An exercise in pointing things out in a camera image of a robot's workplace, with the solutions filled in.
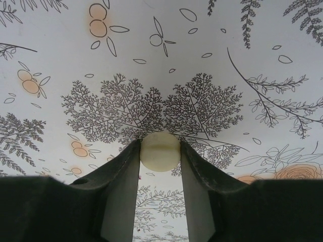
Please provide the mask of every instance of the curved paper backdrop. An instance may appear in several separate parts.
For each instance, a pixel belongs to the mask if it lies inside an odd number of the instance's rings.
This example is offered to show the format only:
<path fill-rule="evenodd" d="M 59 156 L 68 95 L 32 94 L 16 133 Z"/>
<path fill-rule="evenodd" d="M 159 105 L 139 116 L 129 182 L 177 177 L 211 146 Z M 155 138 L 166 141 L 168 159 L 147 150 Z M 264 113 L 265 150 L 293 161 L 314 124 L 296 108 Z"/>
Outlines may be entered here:
<path fill-rule="evenodd" d="M 0 1 L 0 176 L 71 183 L 155 131 L 247 183 L 322 178 L 323 1 Z M 141 167 L 134 241 L 188 241 Z"/>

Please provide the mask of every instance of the tree illustration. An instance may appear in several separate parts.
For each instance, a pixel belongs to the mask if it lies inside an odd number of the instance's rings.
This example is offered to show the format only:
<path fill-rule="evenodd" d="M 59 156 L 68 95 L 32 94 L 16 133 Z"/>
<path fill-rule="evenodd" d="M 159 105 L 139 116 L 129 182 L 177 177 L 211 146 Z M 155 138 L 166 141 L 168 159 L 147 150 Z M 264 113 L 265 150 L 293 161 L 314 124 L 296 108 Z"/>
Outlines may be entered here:
<path fill-rule="evenodd" d="M 137 202 L 134 227 L 143 232 L 151 232 L 156 224 L 152 223 L 155 218 L 152 211 L 163 213 L 172 218 L 185 216 L 185 204 L 183 191 L 179 192 L 150 191 L 150 186 L 142 186 L 137 191 Z"/>
<path fill-rule="evenodd" d="M 21 122 L 12 113 L 8 113 L 6 117 L 0 116 L 0 145 L 4 145 L 4 147 L 0 146 L 0 160 L 2 165 L 6 165 L 9 168 L 26 175 L 26 172 L 15 163 L 8 154 L 15 152 L 17 157 L 20 157 L 30 165 L 35 166 L 34 161 L 27 152 L 25 152 L 21 144 L 39 152 L 39 149 L 32 140 L 43 142 L 40 135 L 43 134 L 45 124 L 46 122 L 35 119 L 32 121 L 24 119 L 23 122 Z"/>
<path fill-rule="evenodd" d="M 89 142 L 118 140 L 124 146 L 151 132 L 162 131 L 160 92 L 151 87 L 143 95 L 142 90 L 138 79 L 127 81 L 124 75 L 116 74 L 113 80 L 102 82 L 100 98 L 75 81 L 71 95 L 62 96 L 64 113 L 73 118 L 67 124 Z"/>
<path fill-rule="evenodd" d="M 189 241 L 188 236 L 175 235 L 173 232 L 167 232 L 164 237 L 158 234 L 149 234 L 149 237 L 142 238 L 140 236 L 133 236 L 134 242 L 158 242 L 158 241 L 171 241 L 171 242 L 184 242 Z"/>
<path fill-rule="evenodd" d="M 254 9 L 260 8 L 259 1 L 262 0 L 242 0 L 240 2 L 241 4 L 245 5 L 241 10 L 241 13 L 243 13 L 243 16 L 241 17 L 241 22 L 244 23 L 242 25 L 243 41 L 247 49 L 250 49 L 250 32 L 251 25 L 253 25 L 253 21 L 251 18 L 256 17 Z"/>
<path fill-rule="evenodd" d="M 213 13 L 213 8 L 214 8 L 214 3 L 216 2 L 217 0 L 208 0 L 208 7 L 207 7 L 207 15 L 211 16 L 212 13 Z"/>
<path fill-rule="evenodd" d="M 252 112 L 260 110 L 260 114 L 256 119 L 260 120 L 261 123 L 265 123 L 268 127 L 273 128 L 283 119 L 293 120 L 293 128 L 290 131 L 296 133 L 302 139 L 309 136 L 306 134 L 311 129 L 308 126 L 309 124 L 319 123 L 323 126 L 323 116 L 320 119 L 310 117 L 318 108 L 323 108 L 323 97 L 319 98 L 316 103 L 306 103 L 306 101 L 296 102 L 291 99 L 287 101 L 273 99 L 268 96 L 270 91 L 277 92 L 278 94 L 284 94 L 285 91 L 289 90 L 295 92 L 296 87 L 308 80 L 305 75 L 301 76 L 298 81 L 291 77 L 280 83 L 277 83 L 276 80 L 269 82 L 267 78 L 262 78 L 262 75 L 259 75 L 257 78 L 251 77 L 246 79 L 234 65 L 229 50 L 228 55 L 235 70 L 258 97 L 249 106 L 252 107 Z"/>
<path fill-rule="evenodd" d="M 238 104 L 242 93 L 235 94 L 236 86 L 221 88 L 211 81 L 211 75 L 197 74 L 185 86 L 175 85 L 175 95 L 164 101 L 165 128 L 188 142 L 211 164 L 225 169 L 240 147 L 227 143 L 217 146 L 214 142 L 219 141 L 213 138 L 243 119 L 237 115 L 243 106 Z M 173 175 L 180 175 L 179 166 Z"/>
<path fill-rule="evenodd" d="M 323 28 L 323 25 L 320 24 L 322 20 L 317 17 L 323 11 L 323 8 L 317 7 L 321 3 L 323 3 L 323 0 L 295 0 L 285 10 L 284 16 L 298 10 L 292 19 L 292 23 L 305 16 L 300 25 L 300 30 L 302 31 L 306 28 L 306 33 L 312 33 L 313 39 L 323 46 L 323 32 L 320 30 Z"/>

